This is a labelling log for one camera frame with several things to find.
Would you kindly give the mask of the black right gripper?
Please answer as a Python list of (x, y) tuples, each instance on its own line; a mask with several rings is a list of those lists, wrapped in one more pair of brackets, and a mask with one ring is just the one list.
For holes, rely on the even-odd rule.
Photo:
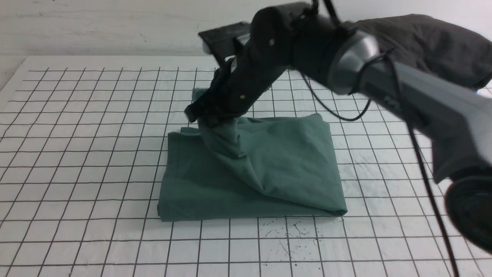
[(191, 123), (204, 120), (208, 124), (222, 124), (238, 118), (287, 68), (261, 57), (248, 42), (235, 58), (216, 71), (209, 88), (184, 113)]

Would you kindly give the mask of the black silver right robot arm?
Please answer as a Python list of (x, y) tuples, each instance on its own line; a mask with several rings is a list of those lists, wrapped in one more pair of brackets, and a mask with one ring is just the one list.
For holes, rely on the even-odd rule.
[(199, 33), (219, 64), (209, 89), (185, 109), (190, 122), (244, 115), (287, 68), (338, 95), (362, 93), (432, 141), (434, 182), (450, 179), (444, 196), (450, 222), (490, 253), (491, 99), (380, 53), (376, 39), (352, 22), (318, 14), (318, 1), (259, 10), (239, 22)]

